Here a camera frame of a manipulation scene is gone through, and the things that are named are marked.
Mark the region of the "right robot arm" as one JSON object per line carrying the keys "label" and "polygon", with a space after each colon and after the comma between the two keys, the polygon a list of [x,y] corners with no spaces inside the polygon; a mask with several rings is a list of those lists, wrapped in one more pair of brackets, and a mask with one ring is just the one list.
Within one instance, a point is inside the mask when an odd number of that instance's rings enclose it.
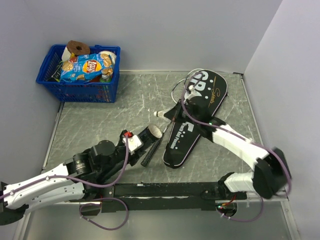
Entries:
{"label": "right robot arm", "polygon": [[223,199],[230,199],[237,192],[254,192],[271,199],[284,187],[291,190],[292,176],[279,148],[268,149],[251,141],[193,102],[184,105],[179,101],[163,116],[175,123],[190,123],[198,135],[226,148],[250,167],[250,172],[230,172],[220,179],[218,193]]}

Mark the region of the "blue plastic basket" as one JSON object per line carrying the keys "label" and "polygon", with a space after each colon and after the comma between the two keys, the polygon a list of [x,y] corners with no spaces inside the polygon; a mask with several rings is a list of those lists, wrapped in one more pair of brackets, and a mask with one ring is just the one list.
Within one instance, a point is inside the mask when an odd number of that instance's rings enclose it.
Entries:
{"label": "blue plastic basket", "polygon": [[110,51],[116,55],[114,73],[109,82],[65,82],[49,81],[62,60],[65,44],[55,44],[45,56],[35,82],[44,86],[61,102],[114,103],[116,101],[120,78],[121,48],[119,46],[94,45],[90,47],[92,54]]}

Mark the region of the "white shuttlecock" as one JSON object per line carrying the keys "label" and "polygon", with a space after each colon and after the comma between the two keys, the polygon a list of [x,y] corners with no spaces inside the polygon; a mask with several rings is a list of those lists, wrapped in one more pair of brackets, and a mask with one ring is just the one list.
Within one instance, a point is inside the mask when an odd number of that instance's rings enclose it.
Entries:
{"label": "white shuttlecock", "polygon": [[153,115],[157,118],[166,118],[165,113],[166,113],[165,111],[161,110],[161,111],[155,111]]}

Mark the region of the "black shuttlecock tube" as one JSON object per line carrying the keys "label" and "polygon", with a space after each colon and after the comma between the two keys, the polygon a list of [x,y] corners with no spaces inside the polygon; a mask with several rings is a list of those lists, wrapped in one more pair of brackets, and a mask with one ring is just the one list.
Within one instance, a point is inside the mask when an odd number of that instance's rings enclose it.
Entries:
{"label": "black shuttlecock tube", "polygon": [[159,140],[163,134],[155,124],[150,123],[138,136],[144,145],[149,146]]}

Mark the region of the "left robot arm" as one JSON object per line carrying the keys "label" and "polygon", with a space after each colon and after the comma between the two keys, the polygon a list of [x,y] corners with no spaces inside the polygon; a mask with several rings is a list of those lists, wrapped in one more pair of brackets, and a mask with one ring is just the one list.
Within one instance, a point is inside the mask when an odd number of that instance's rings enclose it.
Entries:
{"label": "left robot arm", "polygon": [[0,184],[0,224],[19,221],[38,208],[69,200],[93,201],[99,188],[115,185],[127,165],[134,166],[162,133],[145,128],[140,134],[122,131],[118,144],[102,140],[64,163],[31,179]]}

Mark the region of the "black racket cover bag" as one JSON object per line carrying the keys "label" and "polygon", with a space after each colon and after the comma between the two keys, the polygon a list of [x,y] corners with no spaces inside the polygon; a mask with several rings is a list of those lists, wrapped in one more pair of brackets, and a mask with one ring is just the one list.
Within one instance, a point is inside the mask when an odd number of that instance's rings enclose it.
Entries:
{"label": "black racket cover bag", "polygon": [[[201,96],[193,97],[190,101],[208,109],[213,117],[227,95],[228,84],[225,78],[211,70],[197,71],[184,86],[184,98],[188,93],[188,87],[191,85],[194,85]],[[173,122],[169,140],[163,153],[164,164],[172,169],[181,167],[200,138],[201,135],[196,124]]]}

